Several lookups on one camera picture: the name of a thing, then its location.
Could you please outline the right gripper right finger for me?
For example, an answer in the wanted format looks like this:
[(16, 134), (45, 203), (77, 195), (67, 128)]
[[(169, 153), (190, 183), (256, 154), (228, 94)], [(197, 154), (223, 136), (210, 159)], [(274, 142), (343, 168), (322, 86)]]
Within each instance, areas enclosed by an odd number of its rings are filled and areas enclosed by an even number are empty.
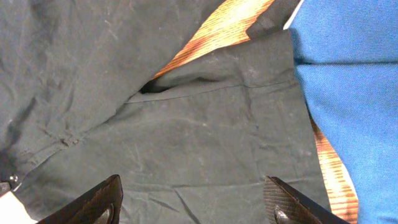
[(263, 196), (271, 224), (348, 224), (278, 177), (266, 177)]

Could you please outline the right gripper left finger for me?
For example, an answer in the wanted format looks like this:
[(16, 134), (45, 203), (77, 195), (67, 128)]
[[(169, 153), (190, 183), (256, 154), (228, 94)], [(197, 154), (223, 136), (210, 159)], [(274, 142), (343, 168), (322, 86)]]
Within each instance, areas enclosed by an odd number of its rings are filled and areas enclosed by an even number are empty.
[(114, 174), (37, 224), (119, 224), (121, 178)]

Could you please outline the black shorts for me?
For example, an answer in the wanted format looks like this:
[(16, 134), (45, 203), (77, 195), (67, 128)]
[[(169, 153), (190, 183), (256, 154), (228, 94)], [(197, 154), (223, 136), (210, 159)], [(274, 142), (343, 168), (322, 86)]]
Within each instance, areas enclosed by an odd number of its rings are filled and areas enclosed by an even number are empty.
[(121, 223), (267, 223), (267, 176), (330, 206), (288, 30), (159, 75), (219, 5), (1, 2), (1, 180), (33, 219), (113, 174)]

